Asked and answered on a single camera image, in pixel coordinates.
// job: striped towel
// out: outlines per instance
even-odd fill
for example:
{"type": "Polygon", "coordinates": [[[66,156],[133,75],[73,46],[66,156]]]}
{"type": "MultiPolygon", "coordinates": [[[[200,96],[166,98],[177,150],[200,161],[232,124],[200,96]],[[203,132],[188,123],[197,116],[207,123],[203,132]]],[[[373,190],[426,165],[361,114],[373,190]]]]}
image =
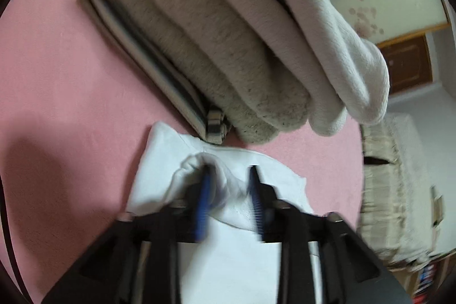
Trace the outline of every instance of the striped towel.
{"type": "Polygon", "coordinates": [[[115,0],[79,0],[108,41],[140,68],[206,142],[221,144],[231,124],[129,19],[115,0]]]}

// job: gray towel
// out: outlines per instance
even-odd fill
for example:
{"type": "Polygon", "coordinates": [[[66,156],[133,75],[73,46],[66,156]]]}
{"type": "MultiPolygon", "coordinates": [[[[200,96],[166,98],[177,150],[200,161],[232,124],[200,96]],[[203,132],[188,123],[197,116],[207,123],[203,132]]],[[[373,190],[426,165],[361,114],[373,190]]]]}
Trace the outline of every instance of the gray towel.
{"type": "MultiPolygon", "coordinates": [[[[142,70],[161,89],[201,139],[214,144],[223,143],[231,128],[224,111],[211,103],[175,68],[132,22],[121,4],[116,0],[79,2],[102,36],[132,62],[132,67],[142,70]]],[[[260,120],[243,102],[239,103],[236,113],[244,113],[243,127],[242,130],[238,127],[238,131],[246,142],[267,142],[277,135],[276,129],[260,120]]]]}
{"type": "Polygon", "coordinates": [[[247,142],[307,120],[308,92],[225,0],[117,0],[247,142]]]}

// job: fabric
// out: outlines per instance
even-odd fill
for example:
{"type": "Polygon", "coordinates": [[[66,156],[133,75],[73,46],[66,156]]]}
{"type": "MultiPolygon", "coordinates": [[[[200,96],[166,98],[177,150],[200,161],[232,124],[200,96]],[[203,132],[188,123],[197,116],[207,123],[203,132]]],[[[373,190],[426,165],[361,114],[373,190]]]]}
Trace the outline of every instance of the fabric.
{"type": "MultiPolygon", "coordinates": [[[[127,210],[137,215],[158,210],[178,197],[203,163],[217,166],[223,208],[211,213],[207,238],[200,244],[179,244],[182,302],[185,304],[251,304],[277,302],[280,244],[258,241],[254,213],[246,202],[249,167],[258,165],[262,181],[278,196],[312,213],[304,193],[306,179],[266,155],[221,148],[156,123],[129,196],[127,210]]],[[[150,244],[143,244],[144,264],[150,244]]],[[[316,303],[322,302],[319,252],[311,245],[316,303]]],[[[141,296],[134,303],[141,303],[141,296]]]]}
{"type": "Polygon", "coordinates": [[[221,144],[230,124],[223,111],[207,99],[145,38],[111,0],[79,0],[110,43],[136,63],[161,89],[177,110],[209,143],[221,144]]]}
{"type": "Polygon", "coordinates": [[[283,0],[294,19],[277,0],[226,1],[305,86],[315,132],[340,130],[344,105],[360,123],[375,124],[383,117],[389,91],[386,63],[329,0],[283,0]]]}
{"type": "Polygon", "coordinates": [[[432,250],[430,183],[411,116],[388,114],[377,126],[363,127],[363,148],[391,164],[364,166],[358,232],[387,264],[427,261],[432,250]]]}
{"type": "Polygon", "coordinates": [[[119,2],[177,68],[224,109],[241,136],[247,119],[242,102],[281,131],[307,121],[304,86],[225,0],[119,2]]]}
{"type": "Polygon", "coordinates": [[[178,134],[165,123],[152,127],[127,211],[143,215],[157,210],[178,196],[179,190],[192,181],[188,175],[207,161],[217,166],[218,188],[225,189],[226,198],[230,200],[222,214],[213,214],[222,222],[242,229],[255,229],[246,188],[251,165],[259,166],[260,177],[265,183],[277,187],[279,198],[311,212],[304,193],[306,179],[277,160],[242,148],[210,145],[199,138],[178,134]]]}

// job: white cloth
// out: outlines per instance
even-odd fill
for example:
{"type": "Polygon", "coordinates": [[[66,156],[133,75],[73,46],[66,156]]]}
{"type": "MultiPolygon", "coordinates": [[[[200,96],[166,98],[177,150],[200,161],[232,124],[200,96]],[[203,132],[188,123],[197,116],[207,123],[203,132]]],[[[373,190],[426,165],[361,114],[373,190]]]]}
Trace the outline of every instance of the white cloth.
{"type": "Polygon", "coordinates": [[[378,48],[357,36],[330,0],[226,0],[309,91],[309,123],[332,135],[350,115],[375,124],[385,114],[389,79],[378,48]]]}
{"type": "MultiPolygon", "coordinates": [[[[164,202],[179,195],[189,182],[187,175],[203,160],[216,161],[219,189],[229,193],[224,211],[209,218],[207,238],[200,244],[180,244],[182,302],[275,304],[280,244],[260,243],[251,230],[250,205],[243,199],[249,167],[259,166],[262,181],[277,187],[278,197],[313,213],[305,195],[306,179],[279,161],[254,151],[210,145],[178,134],[164,123],[156,123],[133,183],[127,211],[143,215],[158,210],[164,202]]],[[[318,252],[312,250],[312,254],[315,291],[321,293],[318,252]]]]}

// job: white wall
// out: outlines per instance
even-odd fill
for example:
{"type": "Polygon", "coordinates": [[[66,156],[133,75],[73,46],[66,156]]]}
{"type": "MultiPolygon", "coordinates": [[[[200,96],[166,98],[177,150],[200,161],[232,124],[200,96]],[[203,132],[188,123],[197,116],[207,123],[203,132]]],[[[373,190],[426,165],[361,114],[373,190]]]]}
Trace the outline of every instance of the white wall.
{"type": "Polygon", "coordinates": [[[440,80],[443,87],[456,98],[456,12],[448,0],[444,0],[451,28],[432,33],[435,54],[438,60],[440,80]]]}
{"type": "Polygon", "coordinates": [[[390,99],[389,112],[409,113],[416,124],[430,182],[443,194],[445,219],[436,252],[456,248],[456,100],[441,83],[390,99]]]}

